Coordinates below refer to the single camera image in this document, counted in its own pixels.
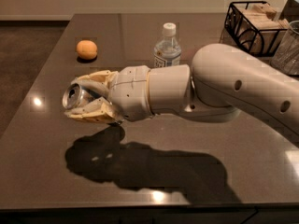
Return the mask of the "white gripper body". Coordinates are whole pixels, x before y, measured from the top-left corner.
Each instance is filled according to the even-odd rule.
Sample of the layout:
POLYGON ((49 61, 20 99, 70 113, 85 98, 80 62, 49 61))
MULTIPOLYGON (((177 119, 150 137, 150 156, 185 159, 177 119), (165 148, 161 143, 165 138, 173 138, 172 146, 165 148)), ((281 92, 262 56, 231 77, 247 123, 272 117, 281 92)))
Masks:
POLYGON ((149 71, 145 65, 126 67, 111 83, 108 100, 126 120, 134 122, 152 116, 149 103, 149 71))

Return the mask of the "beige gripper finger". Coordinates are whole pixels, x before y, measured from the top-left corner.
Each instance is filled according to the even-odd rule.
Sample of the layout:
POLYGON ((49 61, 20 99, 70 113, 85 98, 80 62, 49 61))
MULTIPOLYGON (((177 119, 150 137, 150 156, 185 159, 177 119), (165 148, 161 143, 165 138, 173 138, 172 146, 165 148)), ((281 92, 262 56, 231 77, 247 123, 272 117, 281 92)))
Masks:
POLYGON ((103 70, 76 77, 74 79, 75 84, 79 84, 87 90, 94 91, 100 96, 108 97, 112 81, 117 76, 118 72, 112 72, 109 70, 103 70))
POLYGON ((104 98, 96 99, 83 107, 65 111, 65 115, 77 121, 105 124, 120 124, 123 122, 121 112, 104 98))

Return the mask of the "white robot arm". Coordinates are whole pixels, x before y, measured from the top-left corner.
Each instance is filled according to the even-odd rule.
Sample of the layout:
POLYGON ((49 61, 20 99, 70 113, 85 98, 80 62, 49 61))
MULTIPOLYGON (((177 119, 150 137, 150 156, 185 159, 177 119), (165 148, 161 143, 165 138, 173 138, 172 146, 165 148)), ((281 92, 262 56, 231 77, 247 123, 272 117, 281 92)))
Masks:
POLYGON ((162 114, 223 122, 244 111, 292 143, 299 140, 299 81, 225 44, 202 47, 190 65, 128 66, 77 77, 62 103, 71 119, 106 124, 162 114))

